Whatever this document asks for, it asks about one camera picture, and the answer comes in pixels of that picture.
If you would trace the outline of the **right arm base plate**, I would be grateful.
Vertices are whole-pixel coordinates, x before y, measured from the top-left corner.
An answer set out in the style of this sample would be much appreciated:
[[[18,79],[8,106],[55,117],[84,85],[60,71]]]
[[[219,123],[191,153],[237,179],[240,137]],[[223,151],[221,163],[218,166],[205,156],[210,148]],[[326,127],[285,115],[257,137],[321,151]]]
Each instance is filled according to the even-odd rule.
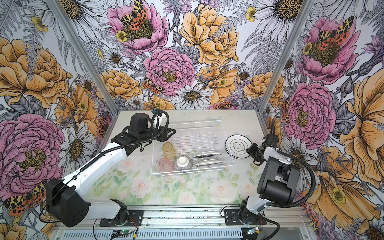
[[[244,226],[261,226],[266,225],[267,222],[257,215],[249,212],[242,212],[239,213],[240,209],[225,209],[224,215],[225,215],[225,222],[226,226],[237,226],[237,225],[244,225]]]

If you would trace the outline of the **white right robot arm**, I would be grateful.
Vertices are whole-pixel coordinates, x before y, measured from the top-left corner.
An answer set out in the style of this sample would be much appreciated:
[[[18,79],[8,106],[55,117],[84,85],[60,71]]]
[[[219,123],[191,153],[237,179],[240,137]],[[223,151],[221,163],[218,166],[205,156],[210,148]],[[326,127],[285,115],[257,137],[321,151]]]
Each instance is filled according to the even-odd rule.
[[[248,196],[241,203],[239,216],[245,225],[257,224],[260,215],[270,207],[292,208],[300,177],[300,168],[294,165],[294,157],[273,147],[252,144],[247,153],[254,163],[265,163],[257,194]]]

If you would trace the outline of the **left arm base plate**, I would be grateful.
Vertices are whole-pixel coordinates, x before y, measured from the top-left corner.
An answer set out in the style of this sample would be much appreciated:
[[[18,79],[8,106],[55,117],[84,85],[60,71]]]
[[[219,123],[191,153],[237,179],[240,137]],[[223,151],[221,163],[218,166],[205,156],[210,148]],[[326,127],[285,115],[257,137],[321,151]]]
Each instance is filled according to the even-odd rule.
[[[143,221],[143,210],[127,210],[122,217],[115,219],[101,219],[100,227],[140,227]]]

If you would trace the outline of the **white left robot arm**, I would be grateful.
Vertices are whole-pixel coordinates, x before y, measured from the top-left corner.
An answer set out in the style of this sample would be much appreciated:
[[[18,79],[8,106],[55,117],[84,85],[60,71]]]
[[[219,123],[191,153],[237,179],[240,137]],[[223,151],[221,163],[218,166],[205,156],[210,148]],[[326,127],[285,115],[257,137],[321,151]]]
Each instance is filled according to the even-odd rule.
[[[166,142],[176,130],[169,128],[169,114],[155,109],[153,116],[136,113],[129,126],[111,139],[106,147],[79,169],[63,177],[53,178],[46,184],[46,206],[58,222],[71,228],[83,220],[104,219],[121,226],[129,219],[128,207],[119,200],[86,200],[90,187],[111,167],[128,157],[136,149],[143,151],[153,141]]]

